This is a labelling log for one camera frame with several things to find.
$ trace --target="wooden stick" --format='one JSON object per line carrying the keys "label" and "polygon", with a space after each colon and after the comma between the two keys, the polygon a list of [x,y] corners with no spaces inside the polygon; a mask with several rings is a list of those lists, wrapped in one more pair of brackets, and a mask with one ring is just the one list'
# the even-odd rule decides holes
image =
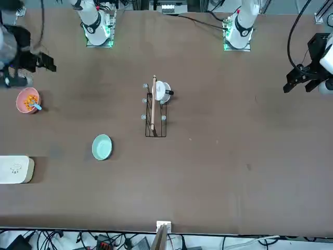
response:
{"label": "wooden stick", "polygon": [[152,105],[151,105],[151,130],[155,129],[155,96],[156,96],[156,75],[152,77]]}

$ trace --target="pink bowl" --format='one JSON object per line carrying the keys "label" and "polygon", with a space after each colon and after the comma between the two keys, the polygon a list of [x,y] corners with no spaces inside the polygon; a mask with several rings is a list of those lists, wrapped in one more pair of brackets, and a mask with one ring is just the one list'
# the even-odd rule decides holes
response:
{"label": "pink bowl", "polygon": [[27,108],[25,107],[24,101],[28,98],[29,95],[37,96],[37,104],[38,105],[41,104],[41,97],[40,97],[38,91],[33,87],[31,87],[31,88],[27,87],[24,90],[22,90],[16,98],[16,107],[21,113],[32,114],[37,111],[37,109],[35,107],[33,107],[31,110],[27,110]]}

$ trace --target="light blue bowl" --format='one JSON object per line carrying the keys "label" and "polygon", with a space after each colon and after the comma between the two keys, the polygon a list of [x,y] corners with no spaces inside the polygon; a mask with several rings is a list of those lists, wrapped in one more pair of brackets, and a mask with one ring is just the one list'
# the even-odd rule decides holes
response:
{"label": "light blue bowl", "polygon": [[93,142],[93,156],[97,160],[107,159],[112,152],[112,141],[106,134],[100,134]]}

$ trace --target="metal stand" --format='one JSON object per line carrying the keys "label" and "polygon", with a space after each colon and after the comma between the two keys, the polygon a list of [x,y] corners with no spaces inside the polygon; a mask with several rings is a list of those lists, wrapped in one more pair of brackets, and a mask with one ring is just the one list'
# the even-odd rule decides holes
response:
{"label": "metal stand", "polygon": [[144,84],[143,86],[147,89],[147,98],[143,98],[142,102],[146,104],[146,114],[141,115],[141,119],[145,120],[145,136],[146,137],[156,137],[162,138],[166,137],[167,133],[167,103],[164,101],[156,101],[157,102],[157,109],[154,118],[154,122],[152,122],[152,112],[153,112],[153,99],[152,93],[149,89],[148,84]]}
{"label": "metal stand", "polygon": [[333,0],[326,0],[319,10],[314,14],[316,24],[322,24],[324,15],[330,10],[333,5]]}

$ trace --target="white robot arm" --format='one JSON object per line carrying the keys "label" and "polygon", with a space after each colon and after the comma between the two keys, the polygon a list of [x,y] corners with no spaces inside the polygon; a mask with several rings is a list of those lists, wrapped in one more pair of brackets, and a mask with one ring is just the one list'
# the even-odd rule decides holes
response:
{"label": "white robot arm", "polygon": [[226,36],[230,45],[237,49],[245,48],[250,42],[253,24],[260,10],[256,0],[242,0],[241,3],[241,7],[231,16],[233,25]]}
{"label": "white robot arm", "polygon": [[107,26],[110,16],[103,10],[97,10],[93,0],[69,0],[82,20],[87,39],[95,46],[102,45],[111,36]]}

